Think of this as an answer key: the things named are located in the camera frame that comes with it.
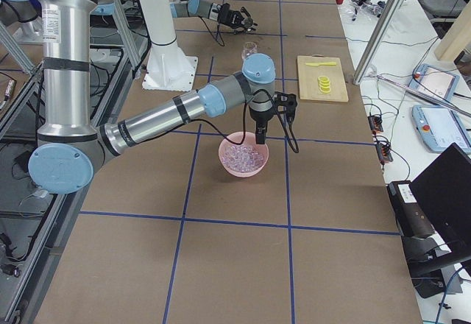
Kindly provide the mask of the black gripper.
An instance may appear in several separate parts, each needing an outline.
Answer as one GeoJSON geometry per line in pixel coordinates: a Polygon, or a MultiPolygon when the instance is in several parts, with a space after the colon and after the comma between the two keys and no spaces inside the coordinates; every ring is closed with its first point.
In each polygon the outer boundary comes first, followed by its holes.
{"type": "Polygon", "coordinates": [[[254,32],[257,29],[256,23],[246,25],[244,21],[253,21],[252,16],[245,7],[241,7],[238,11],[231,10],[228,3],[220,6],[217,17],[219,24],[234,29],[234,33],[254,32]]]}
{"type": "Polygon", "coordinates": [[[255,121],[255,141],[256,144],[266,143],[266,132],[269,121],[273,117],[273,105],[270,101],[250,102],[249,113],[255,121]]]}

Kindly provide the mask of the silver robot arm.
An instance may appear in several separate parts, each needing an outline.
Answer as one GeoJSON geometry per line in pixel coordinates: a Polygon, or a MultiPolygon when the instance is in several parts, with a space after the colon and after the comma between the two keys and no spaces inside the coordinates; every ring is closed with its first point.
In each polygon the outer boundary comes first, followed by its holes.
{"type": "Polygon", "coordinates": [[[245,7],[233,10],[230,4],[217,4],[208,0],[173,0],[170,3],[173,18],[207,18],[231,28],[235,33],[253,32],[258,26],[245,7]]]}
{"type": "Polygon", "coordinates": [[[32,181],[52,194],[70,194],[86,187],[95,174],[126,149],[159,138],[205,117],[217,117],[246,105],[255,121],[258,144],[280,94],[275,65],[266,54],[253,54],[240,71],[202,88],[193,87],[197,58],[185,55],[174,31],[169,0],[139,0],[149,42],[139,63],[147,64],[147,90],[176,90],[162,105],[118,120],[128,92],[121,81],[130,56],[123,54],[97,106],[90,85],[90,17],[114,10],[118,0],[38,0],[43,20],[43,84],[38,90],[45,122],[28,163],[32,181]]]}

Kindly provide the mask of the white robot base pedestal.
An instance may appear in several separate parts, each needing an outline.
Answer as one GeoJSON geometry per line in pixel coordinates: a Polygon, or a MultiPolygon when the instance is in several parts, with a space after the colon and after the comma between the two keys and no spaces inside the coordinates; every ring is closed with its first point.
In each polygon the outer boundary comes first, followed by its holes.
{"type": "Polygon", "coordinates": [[[143,88],[189,91],[193,88],[197,57],[179,47],[169,0],[139,0],[151,42],[143,88]]]}

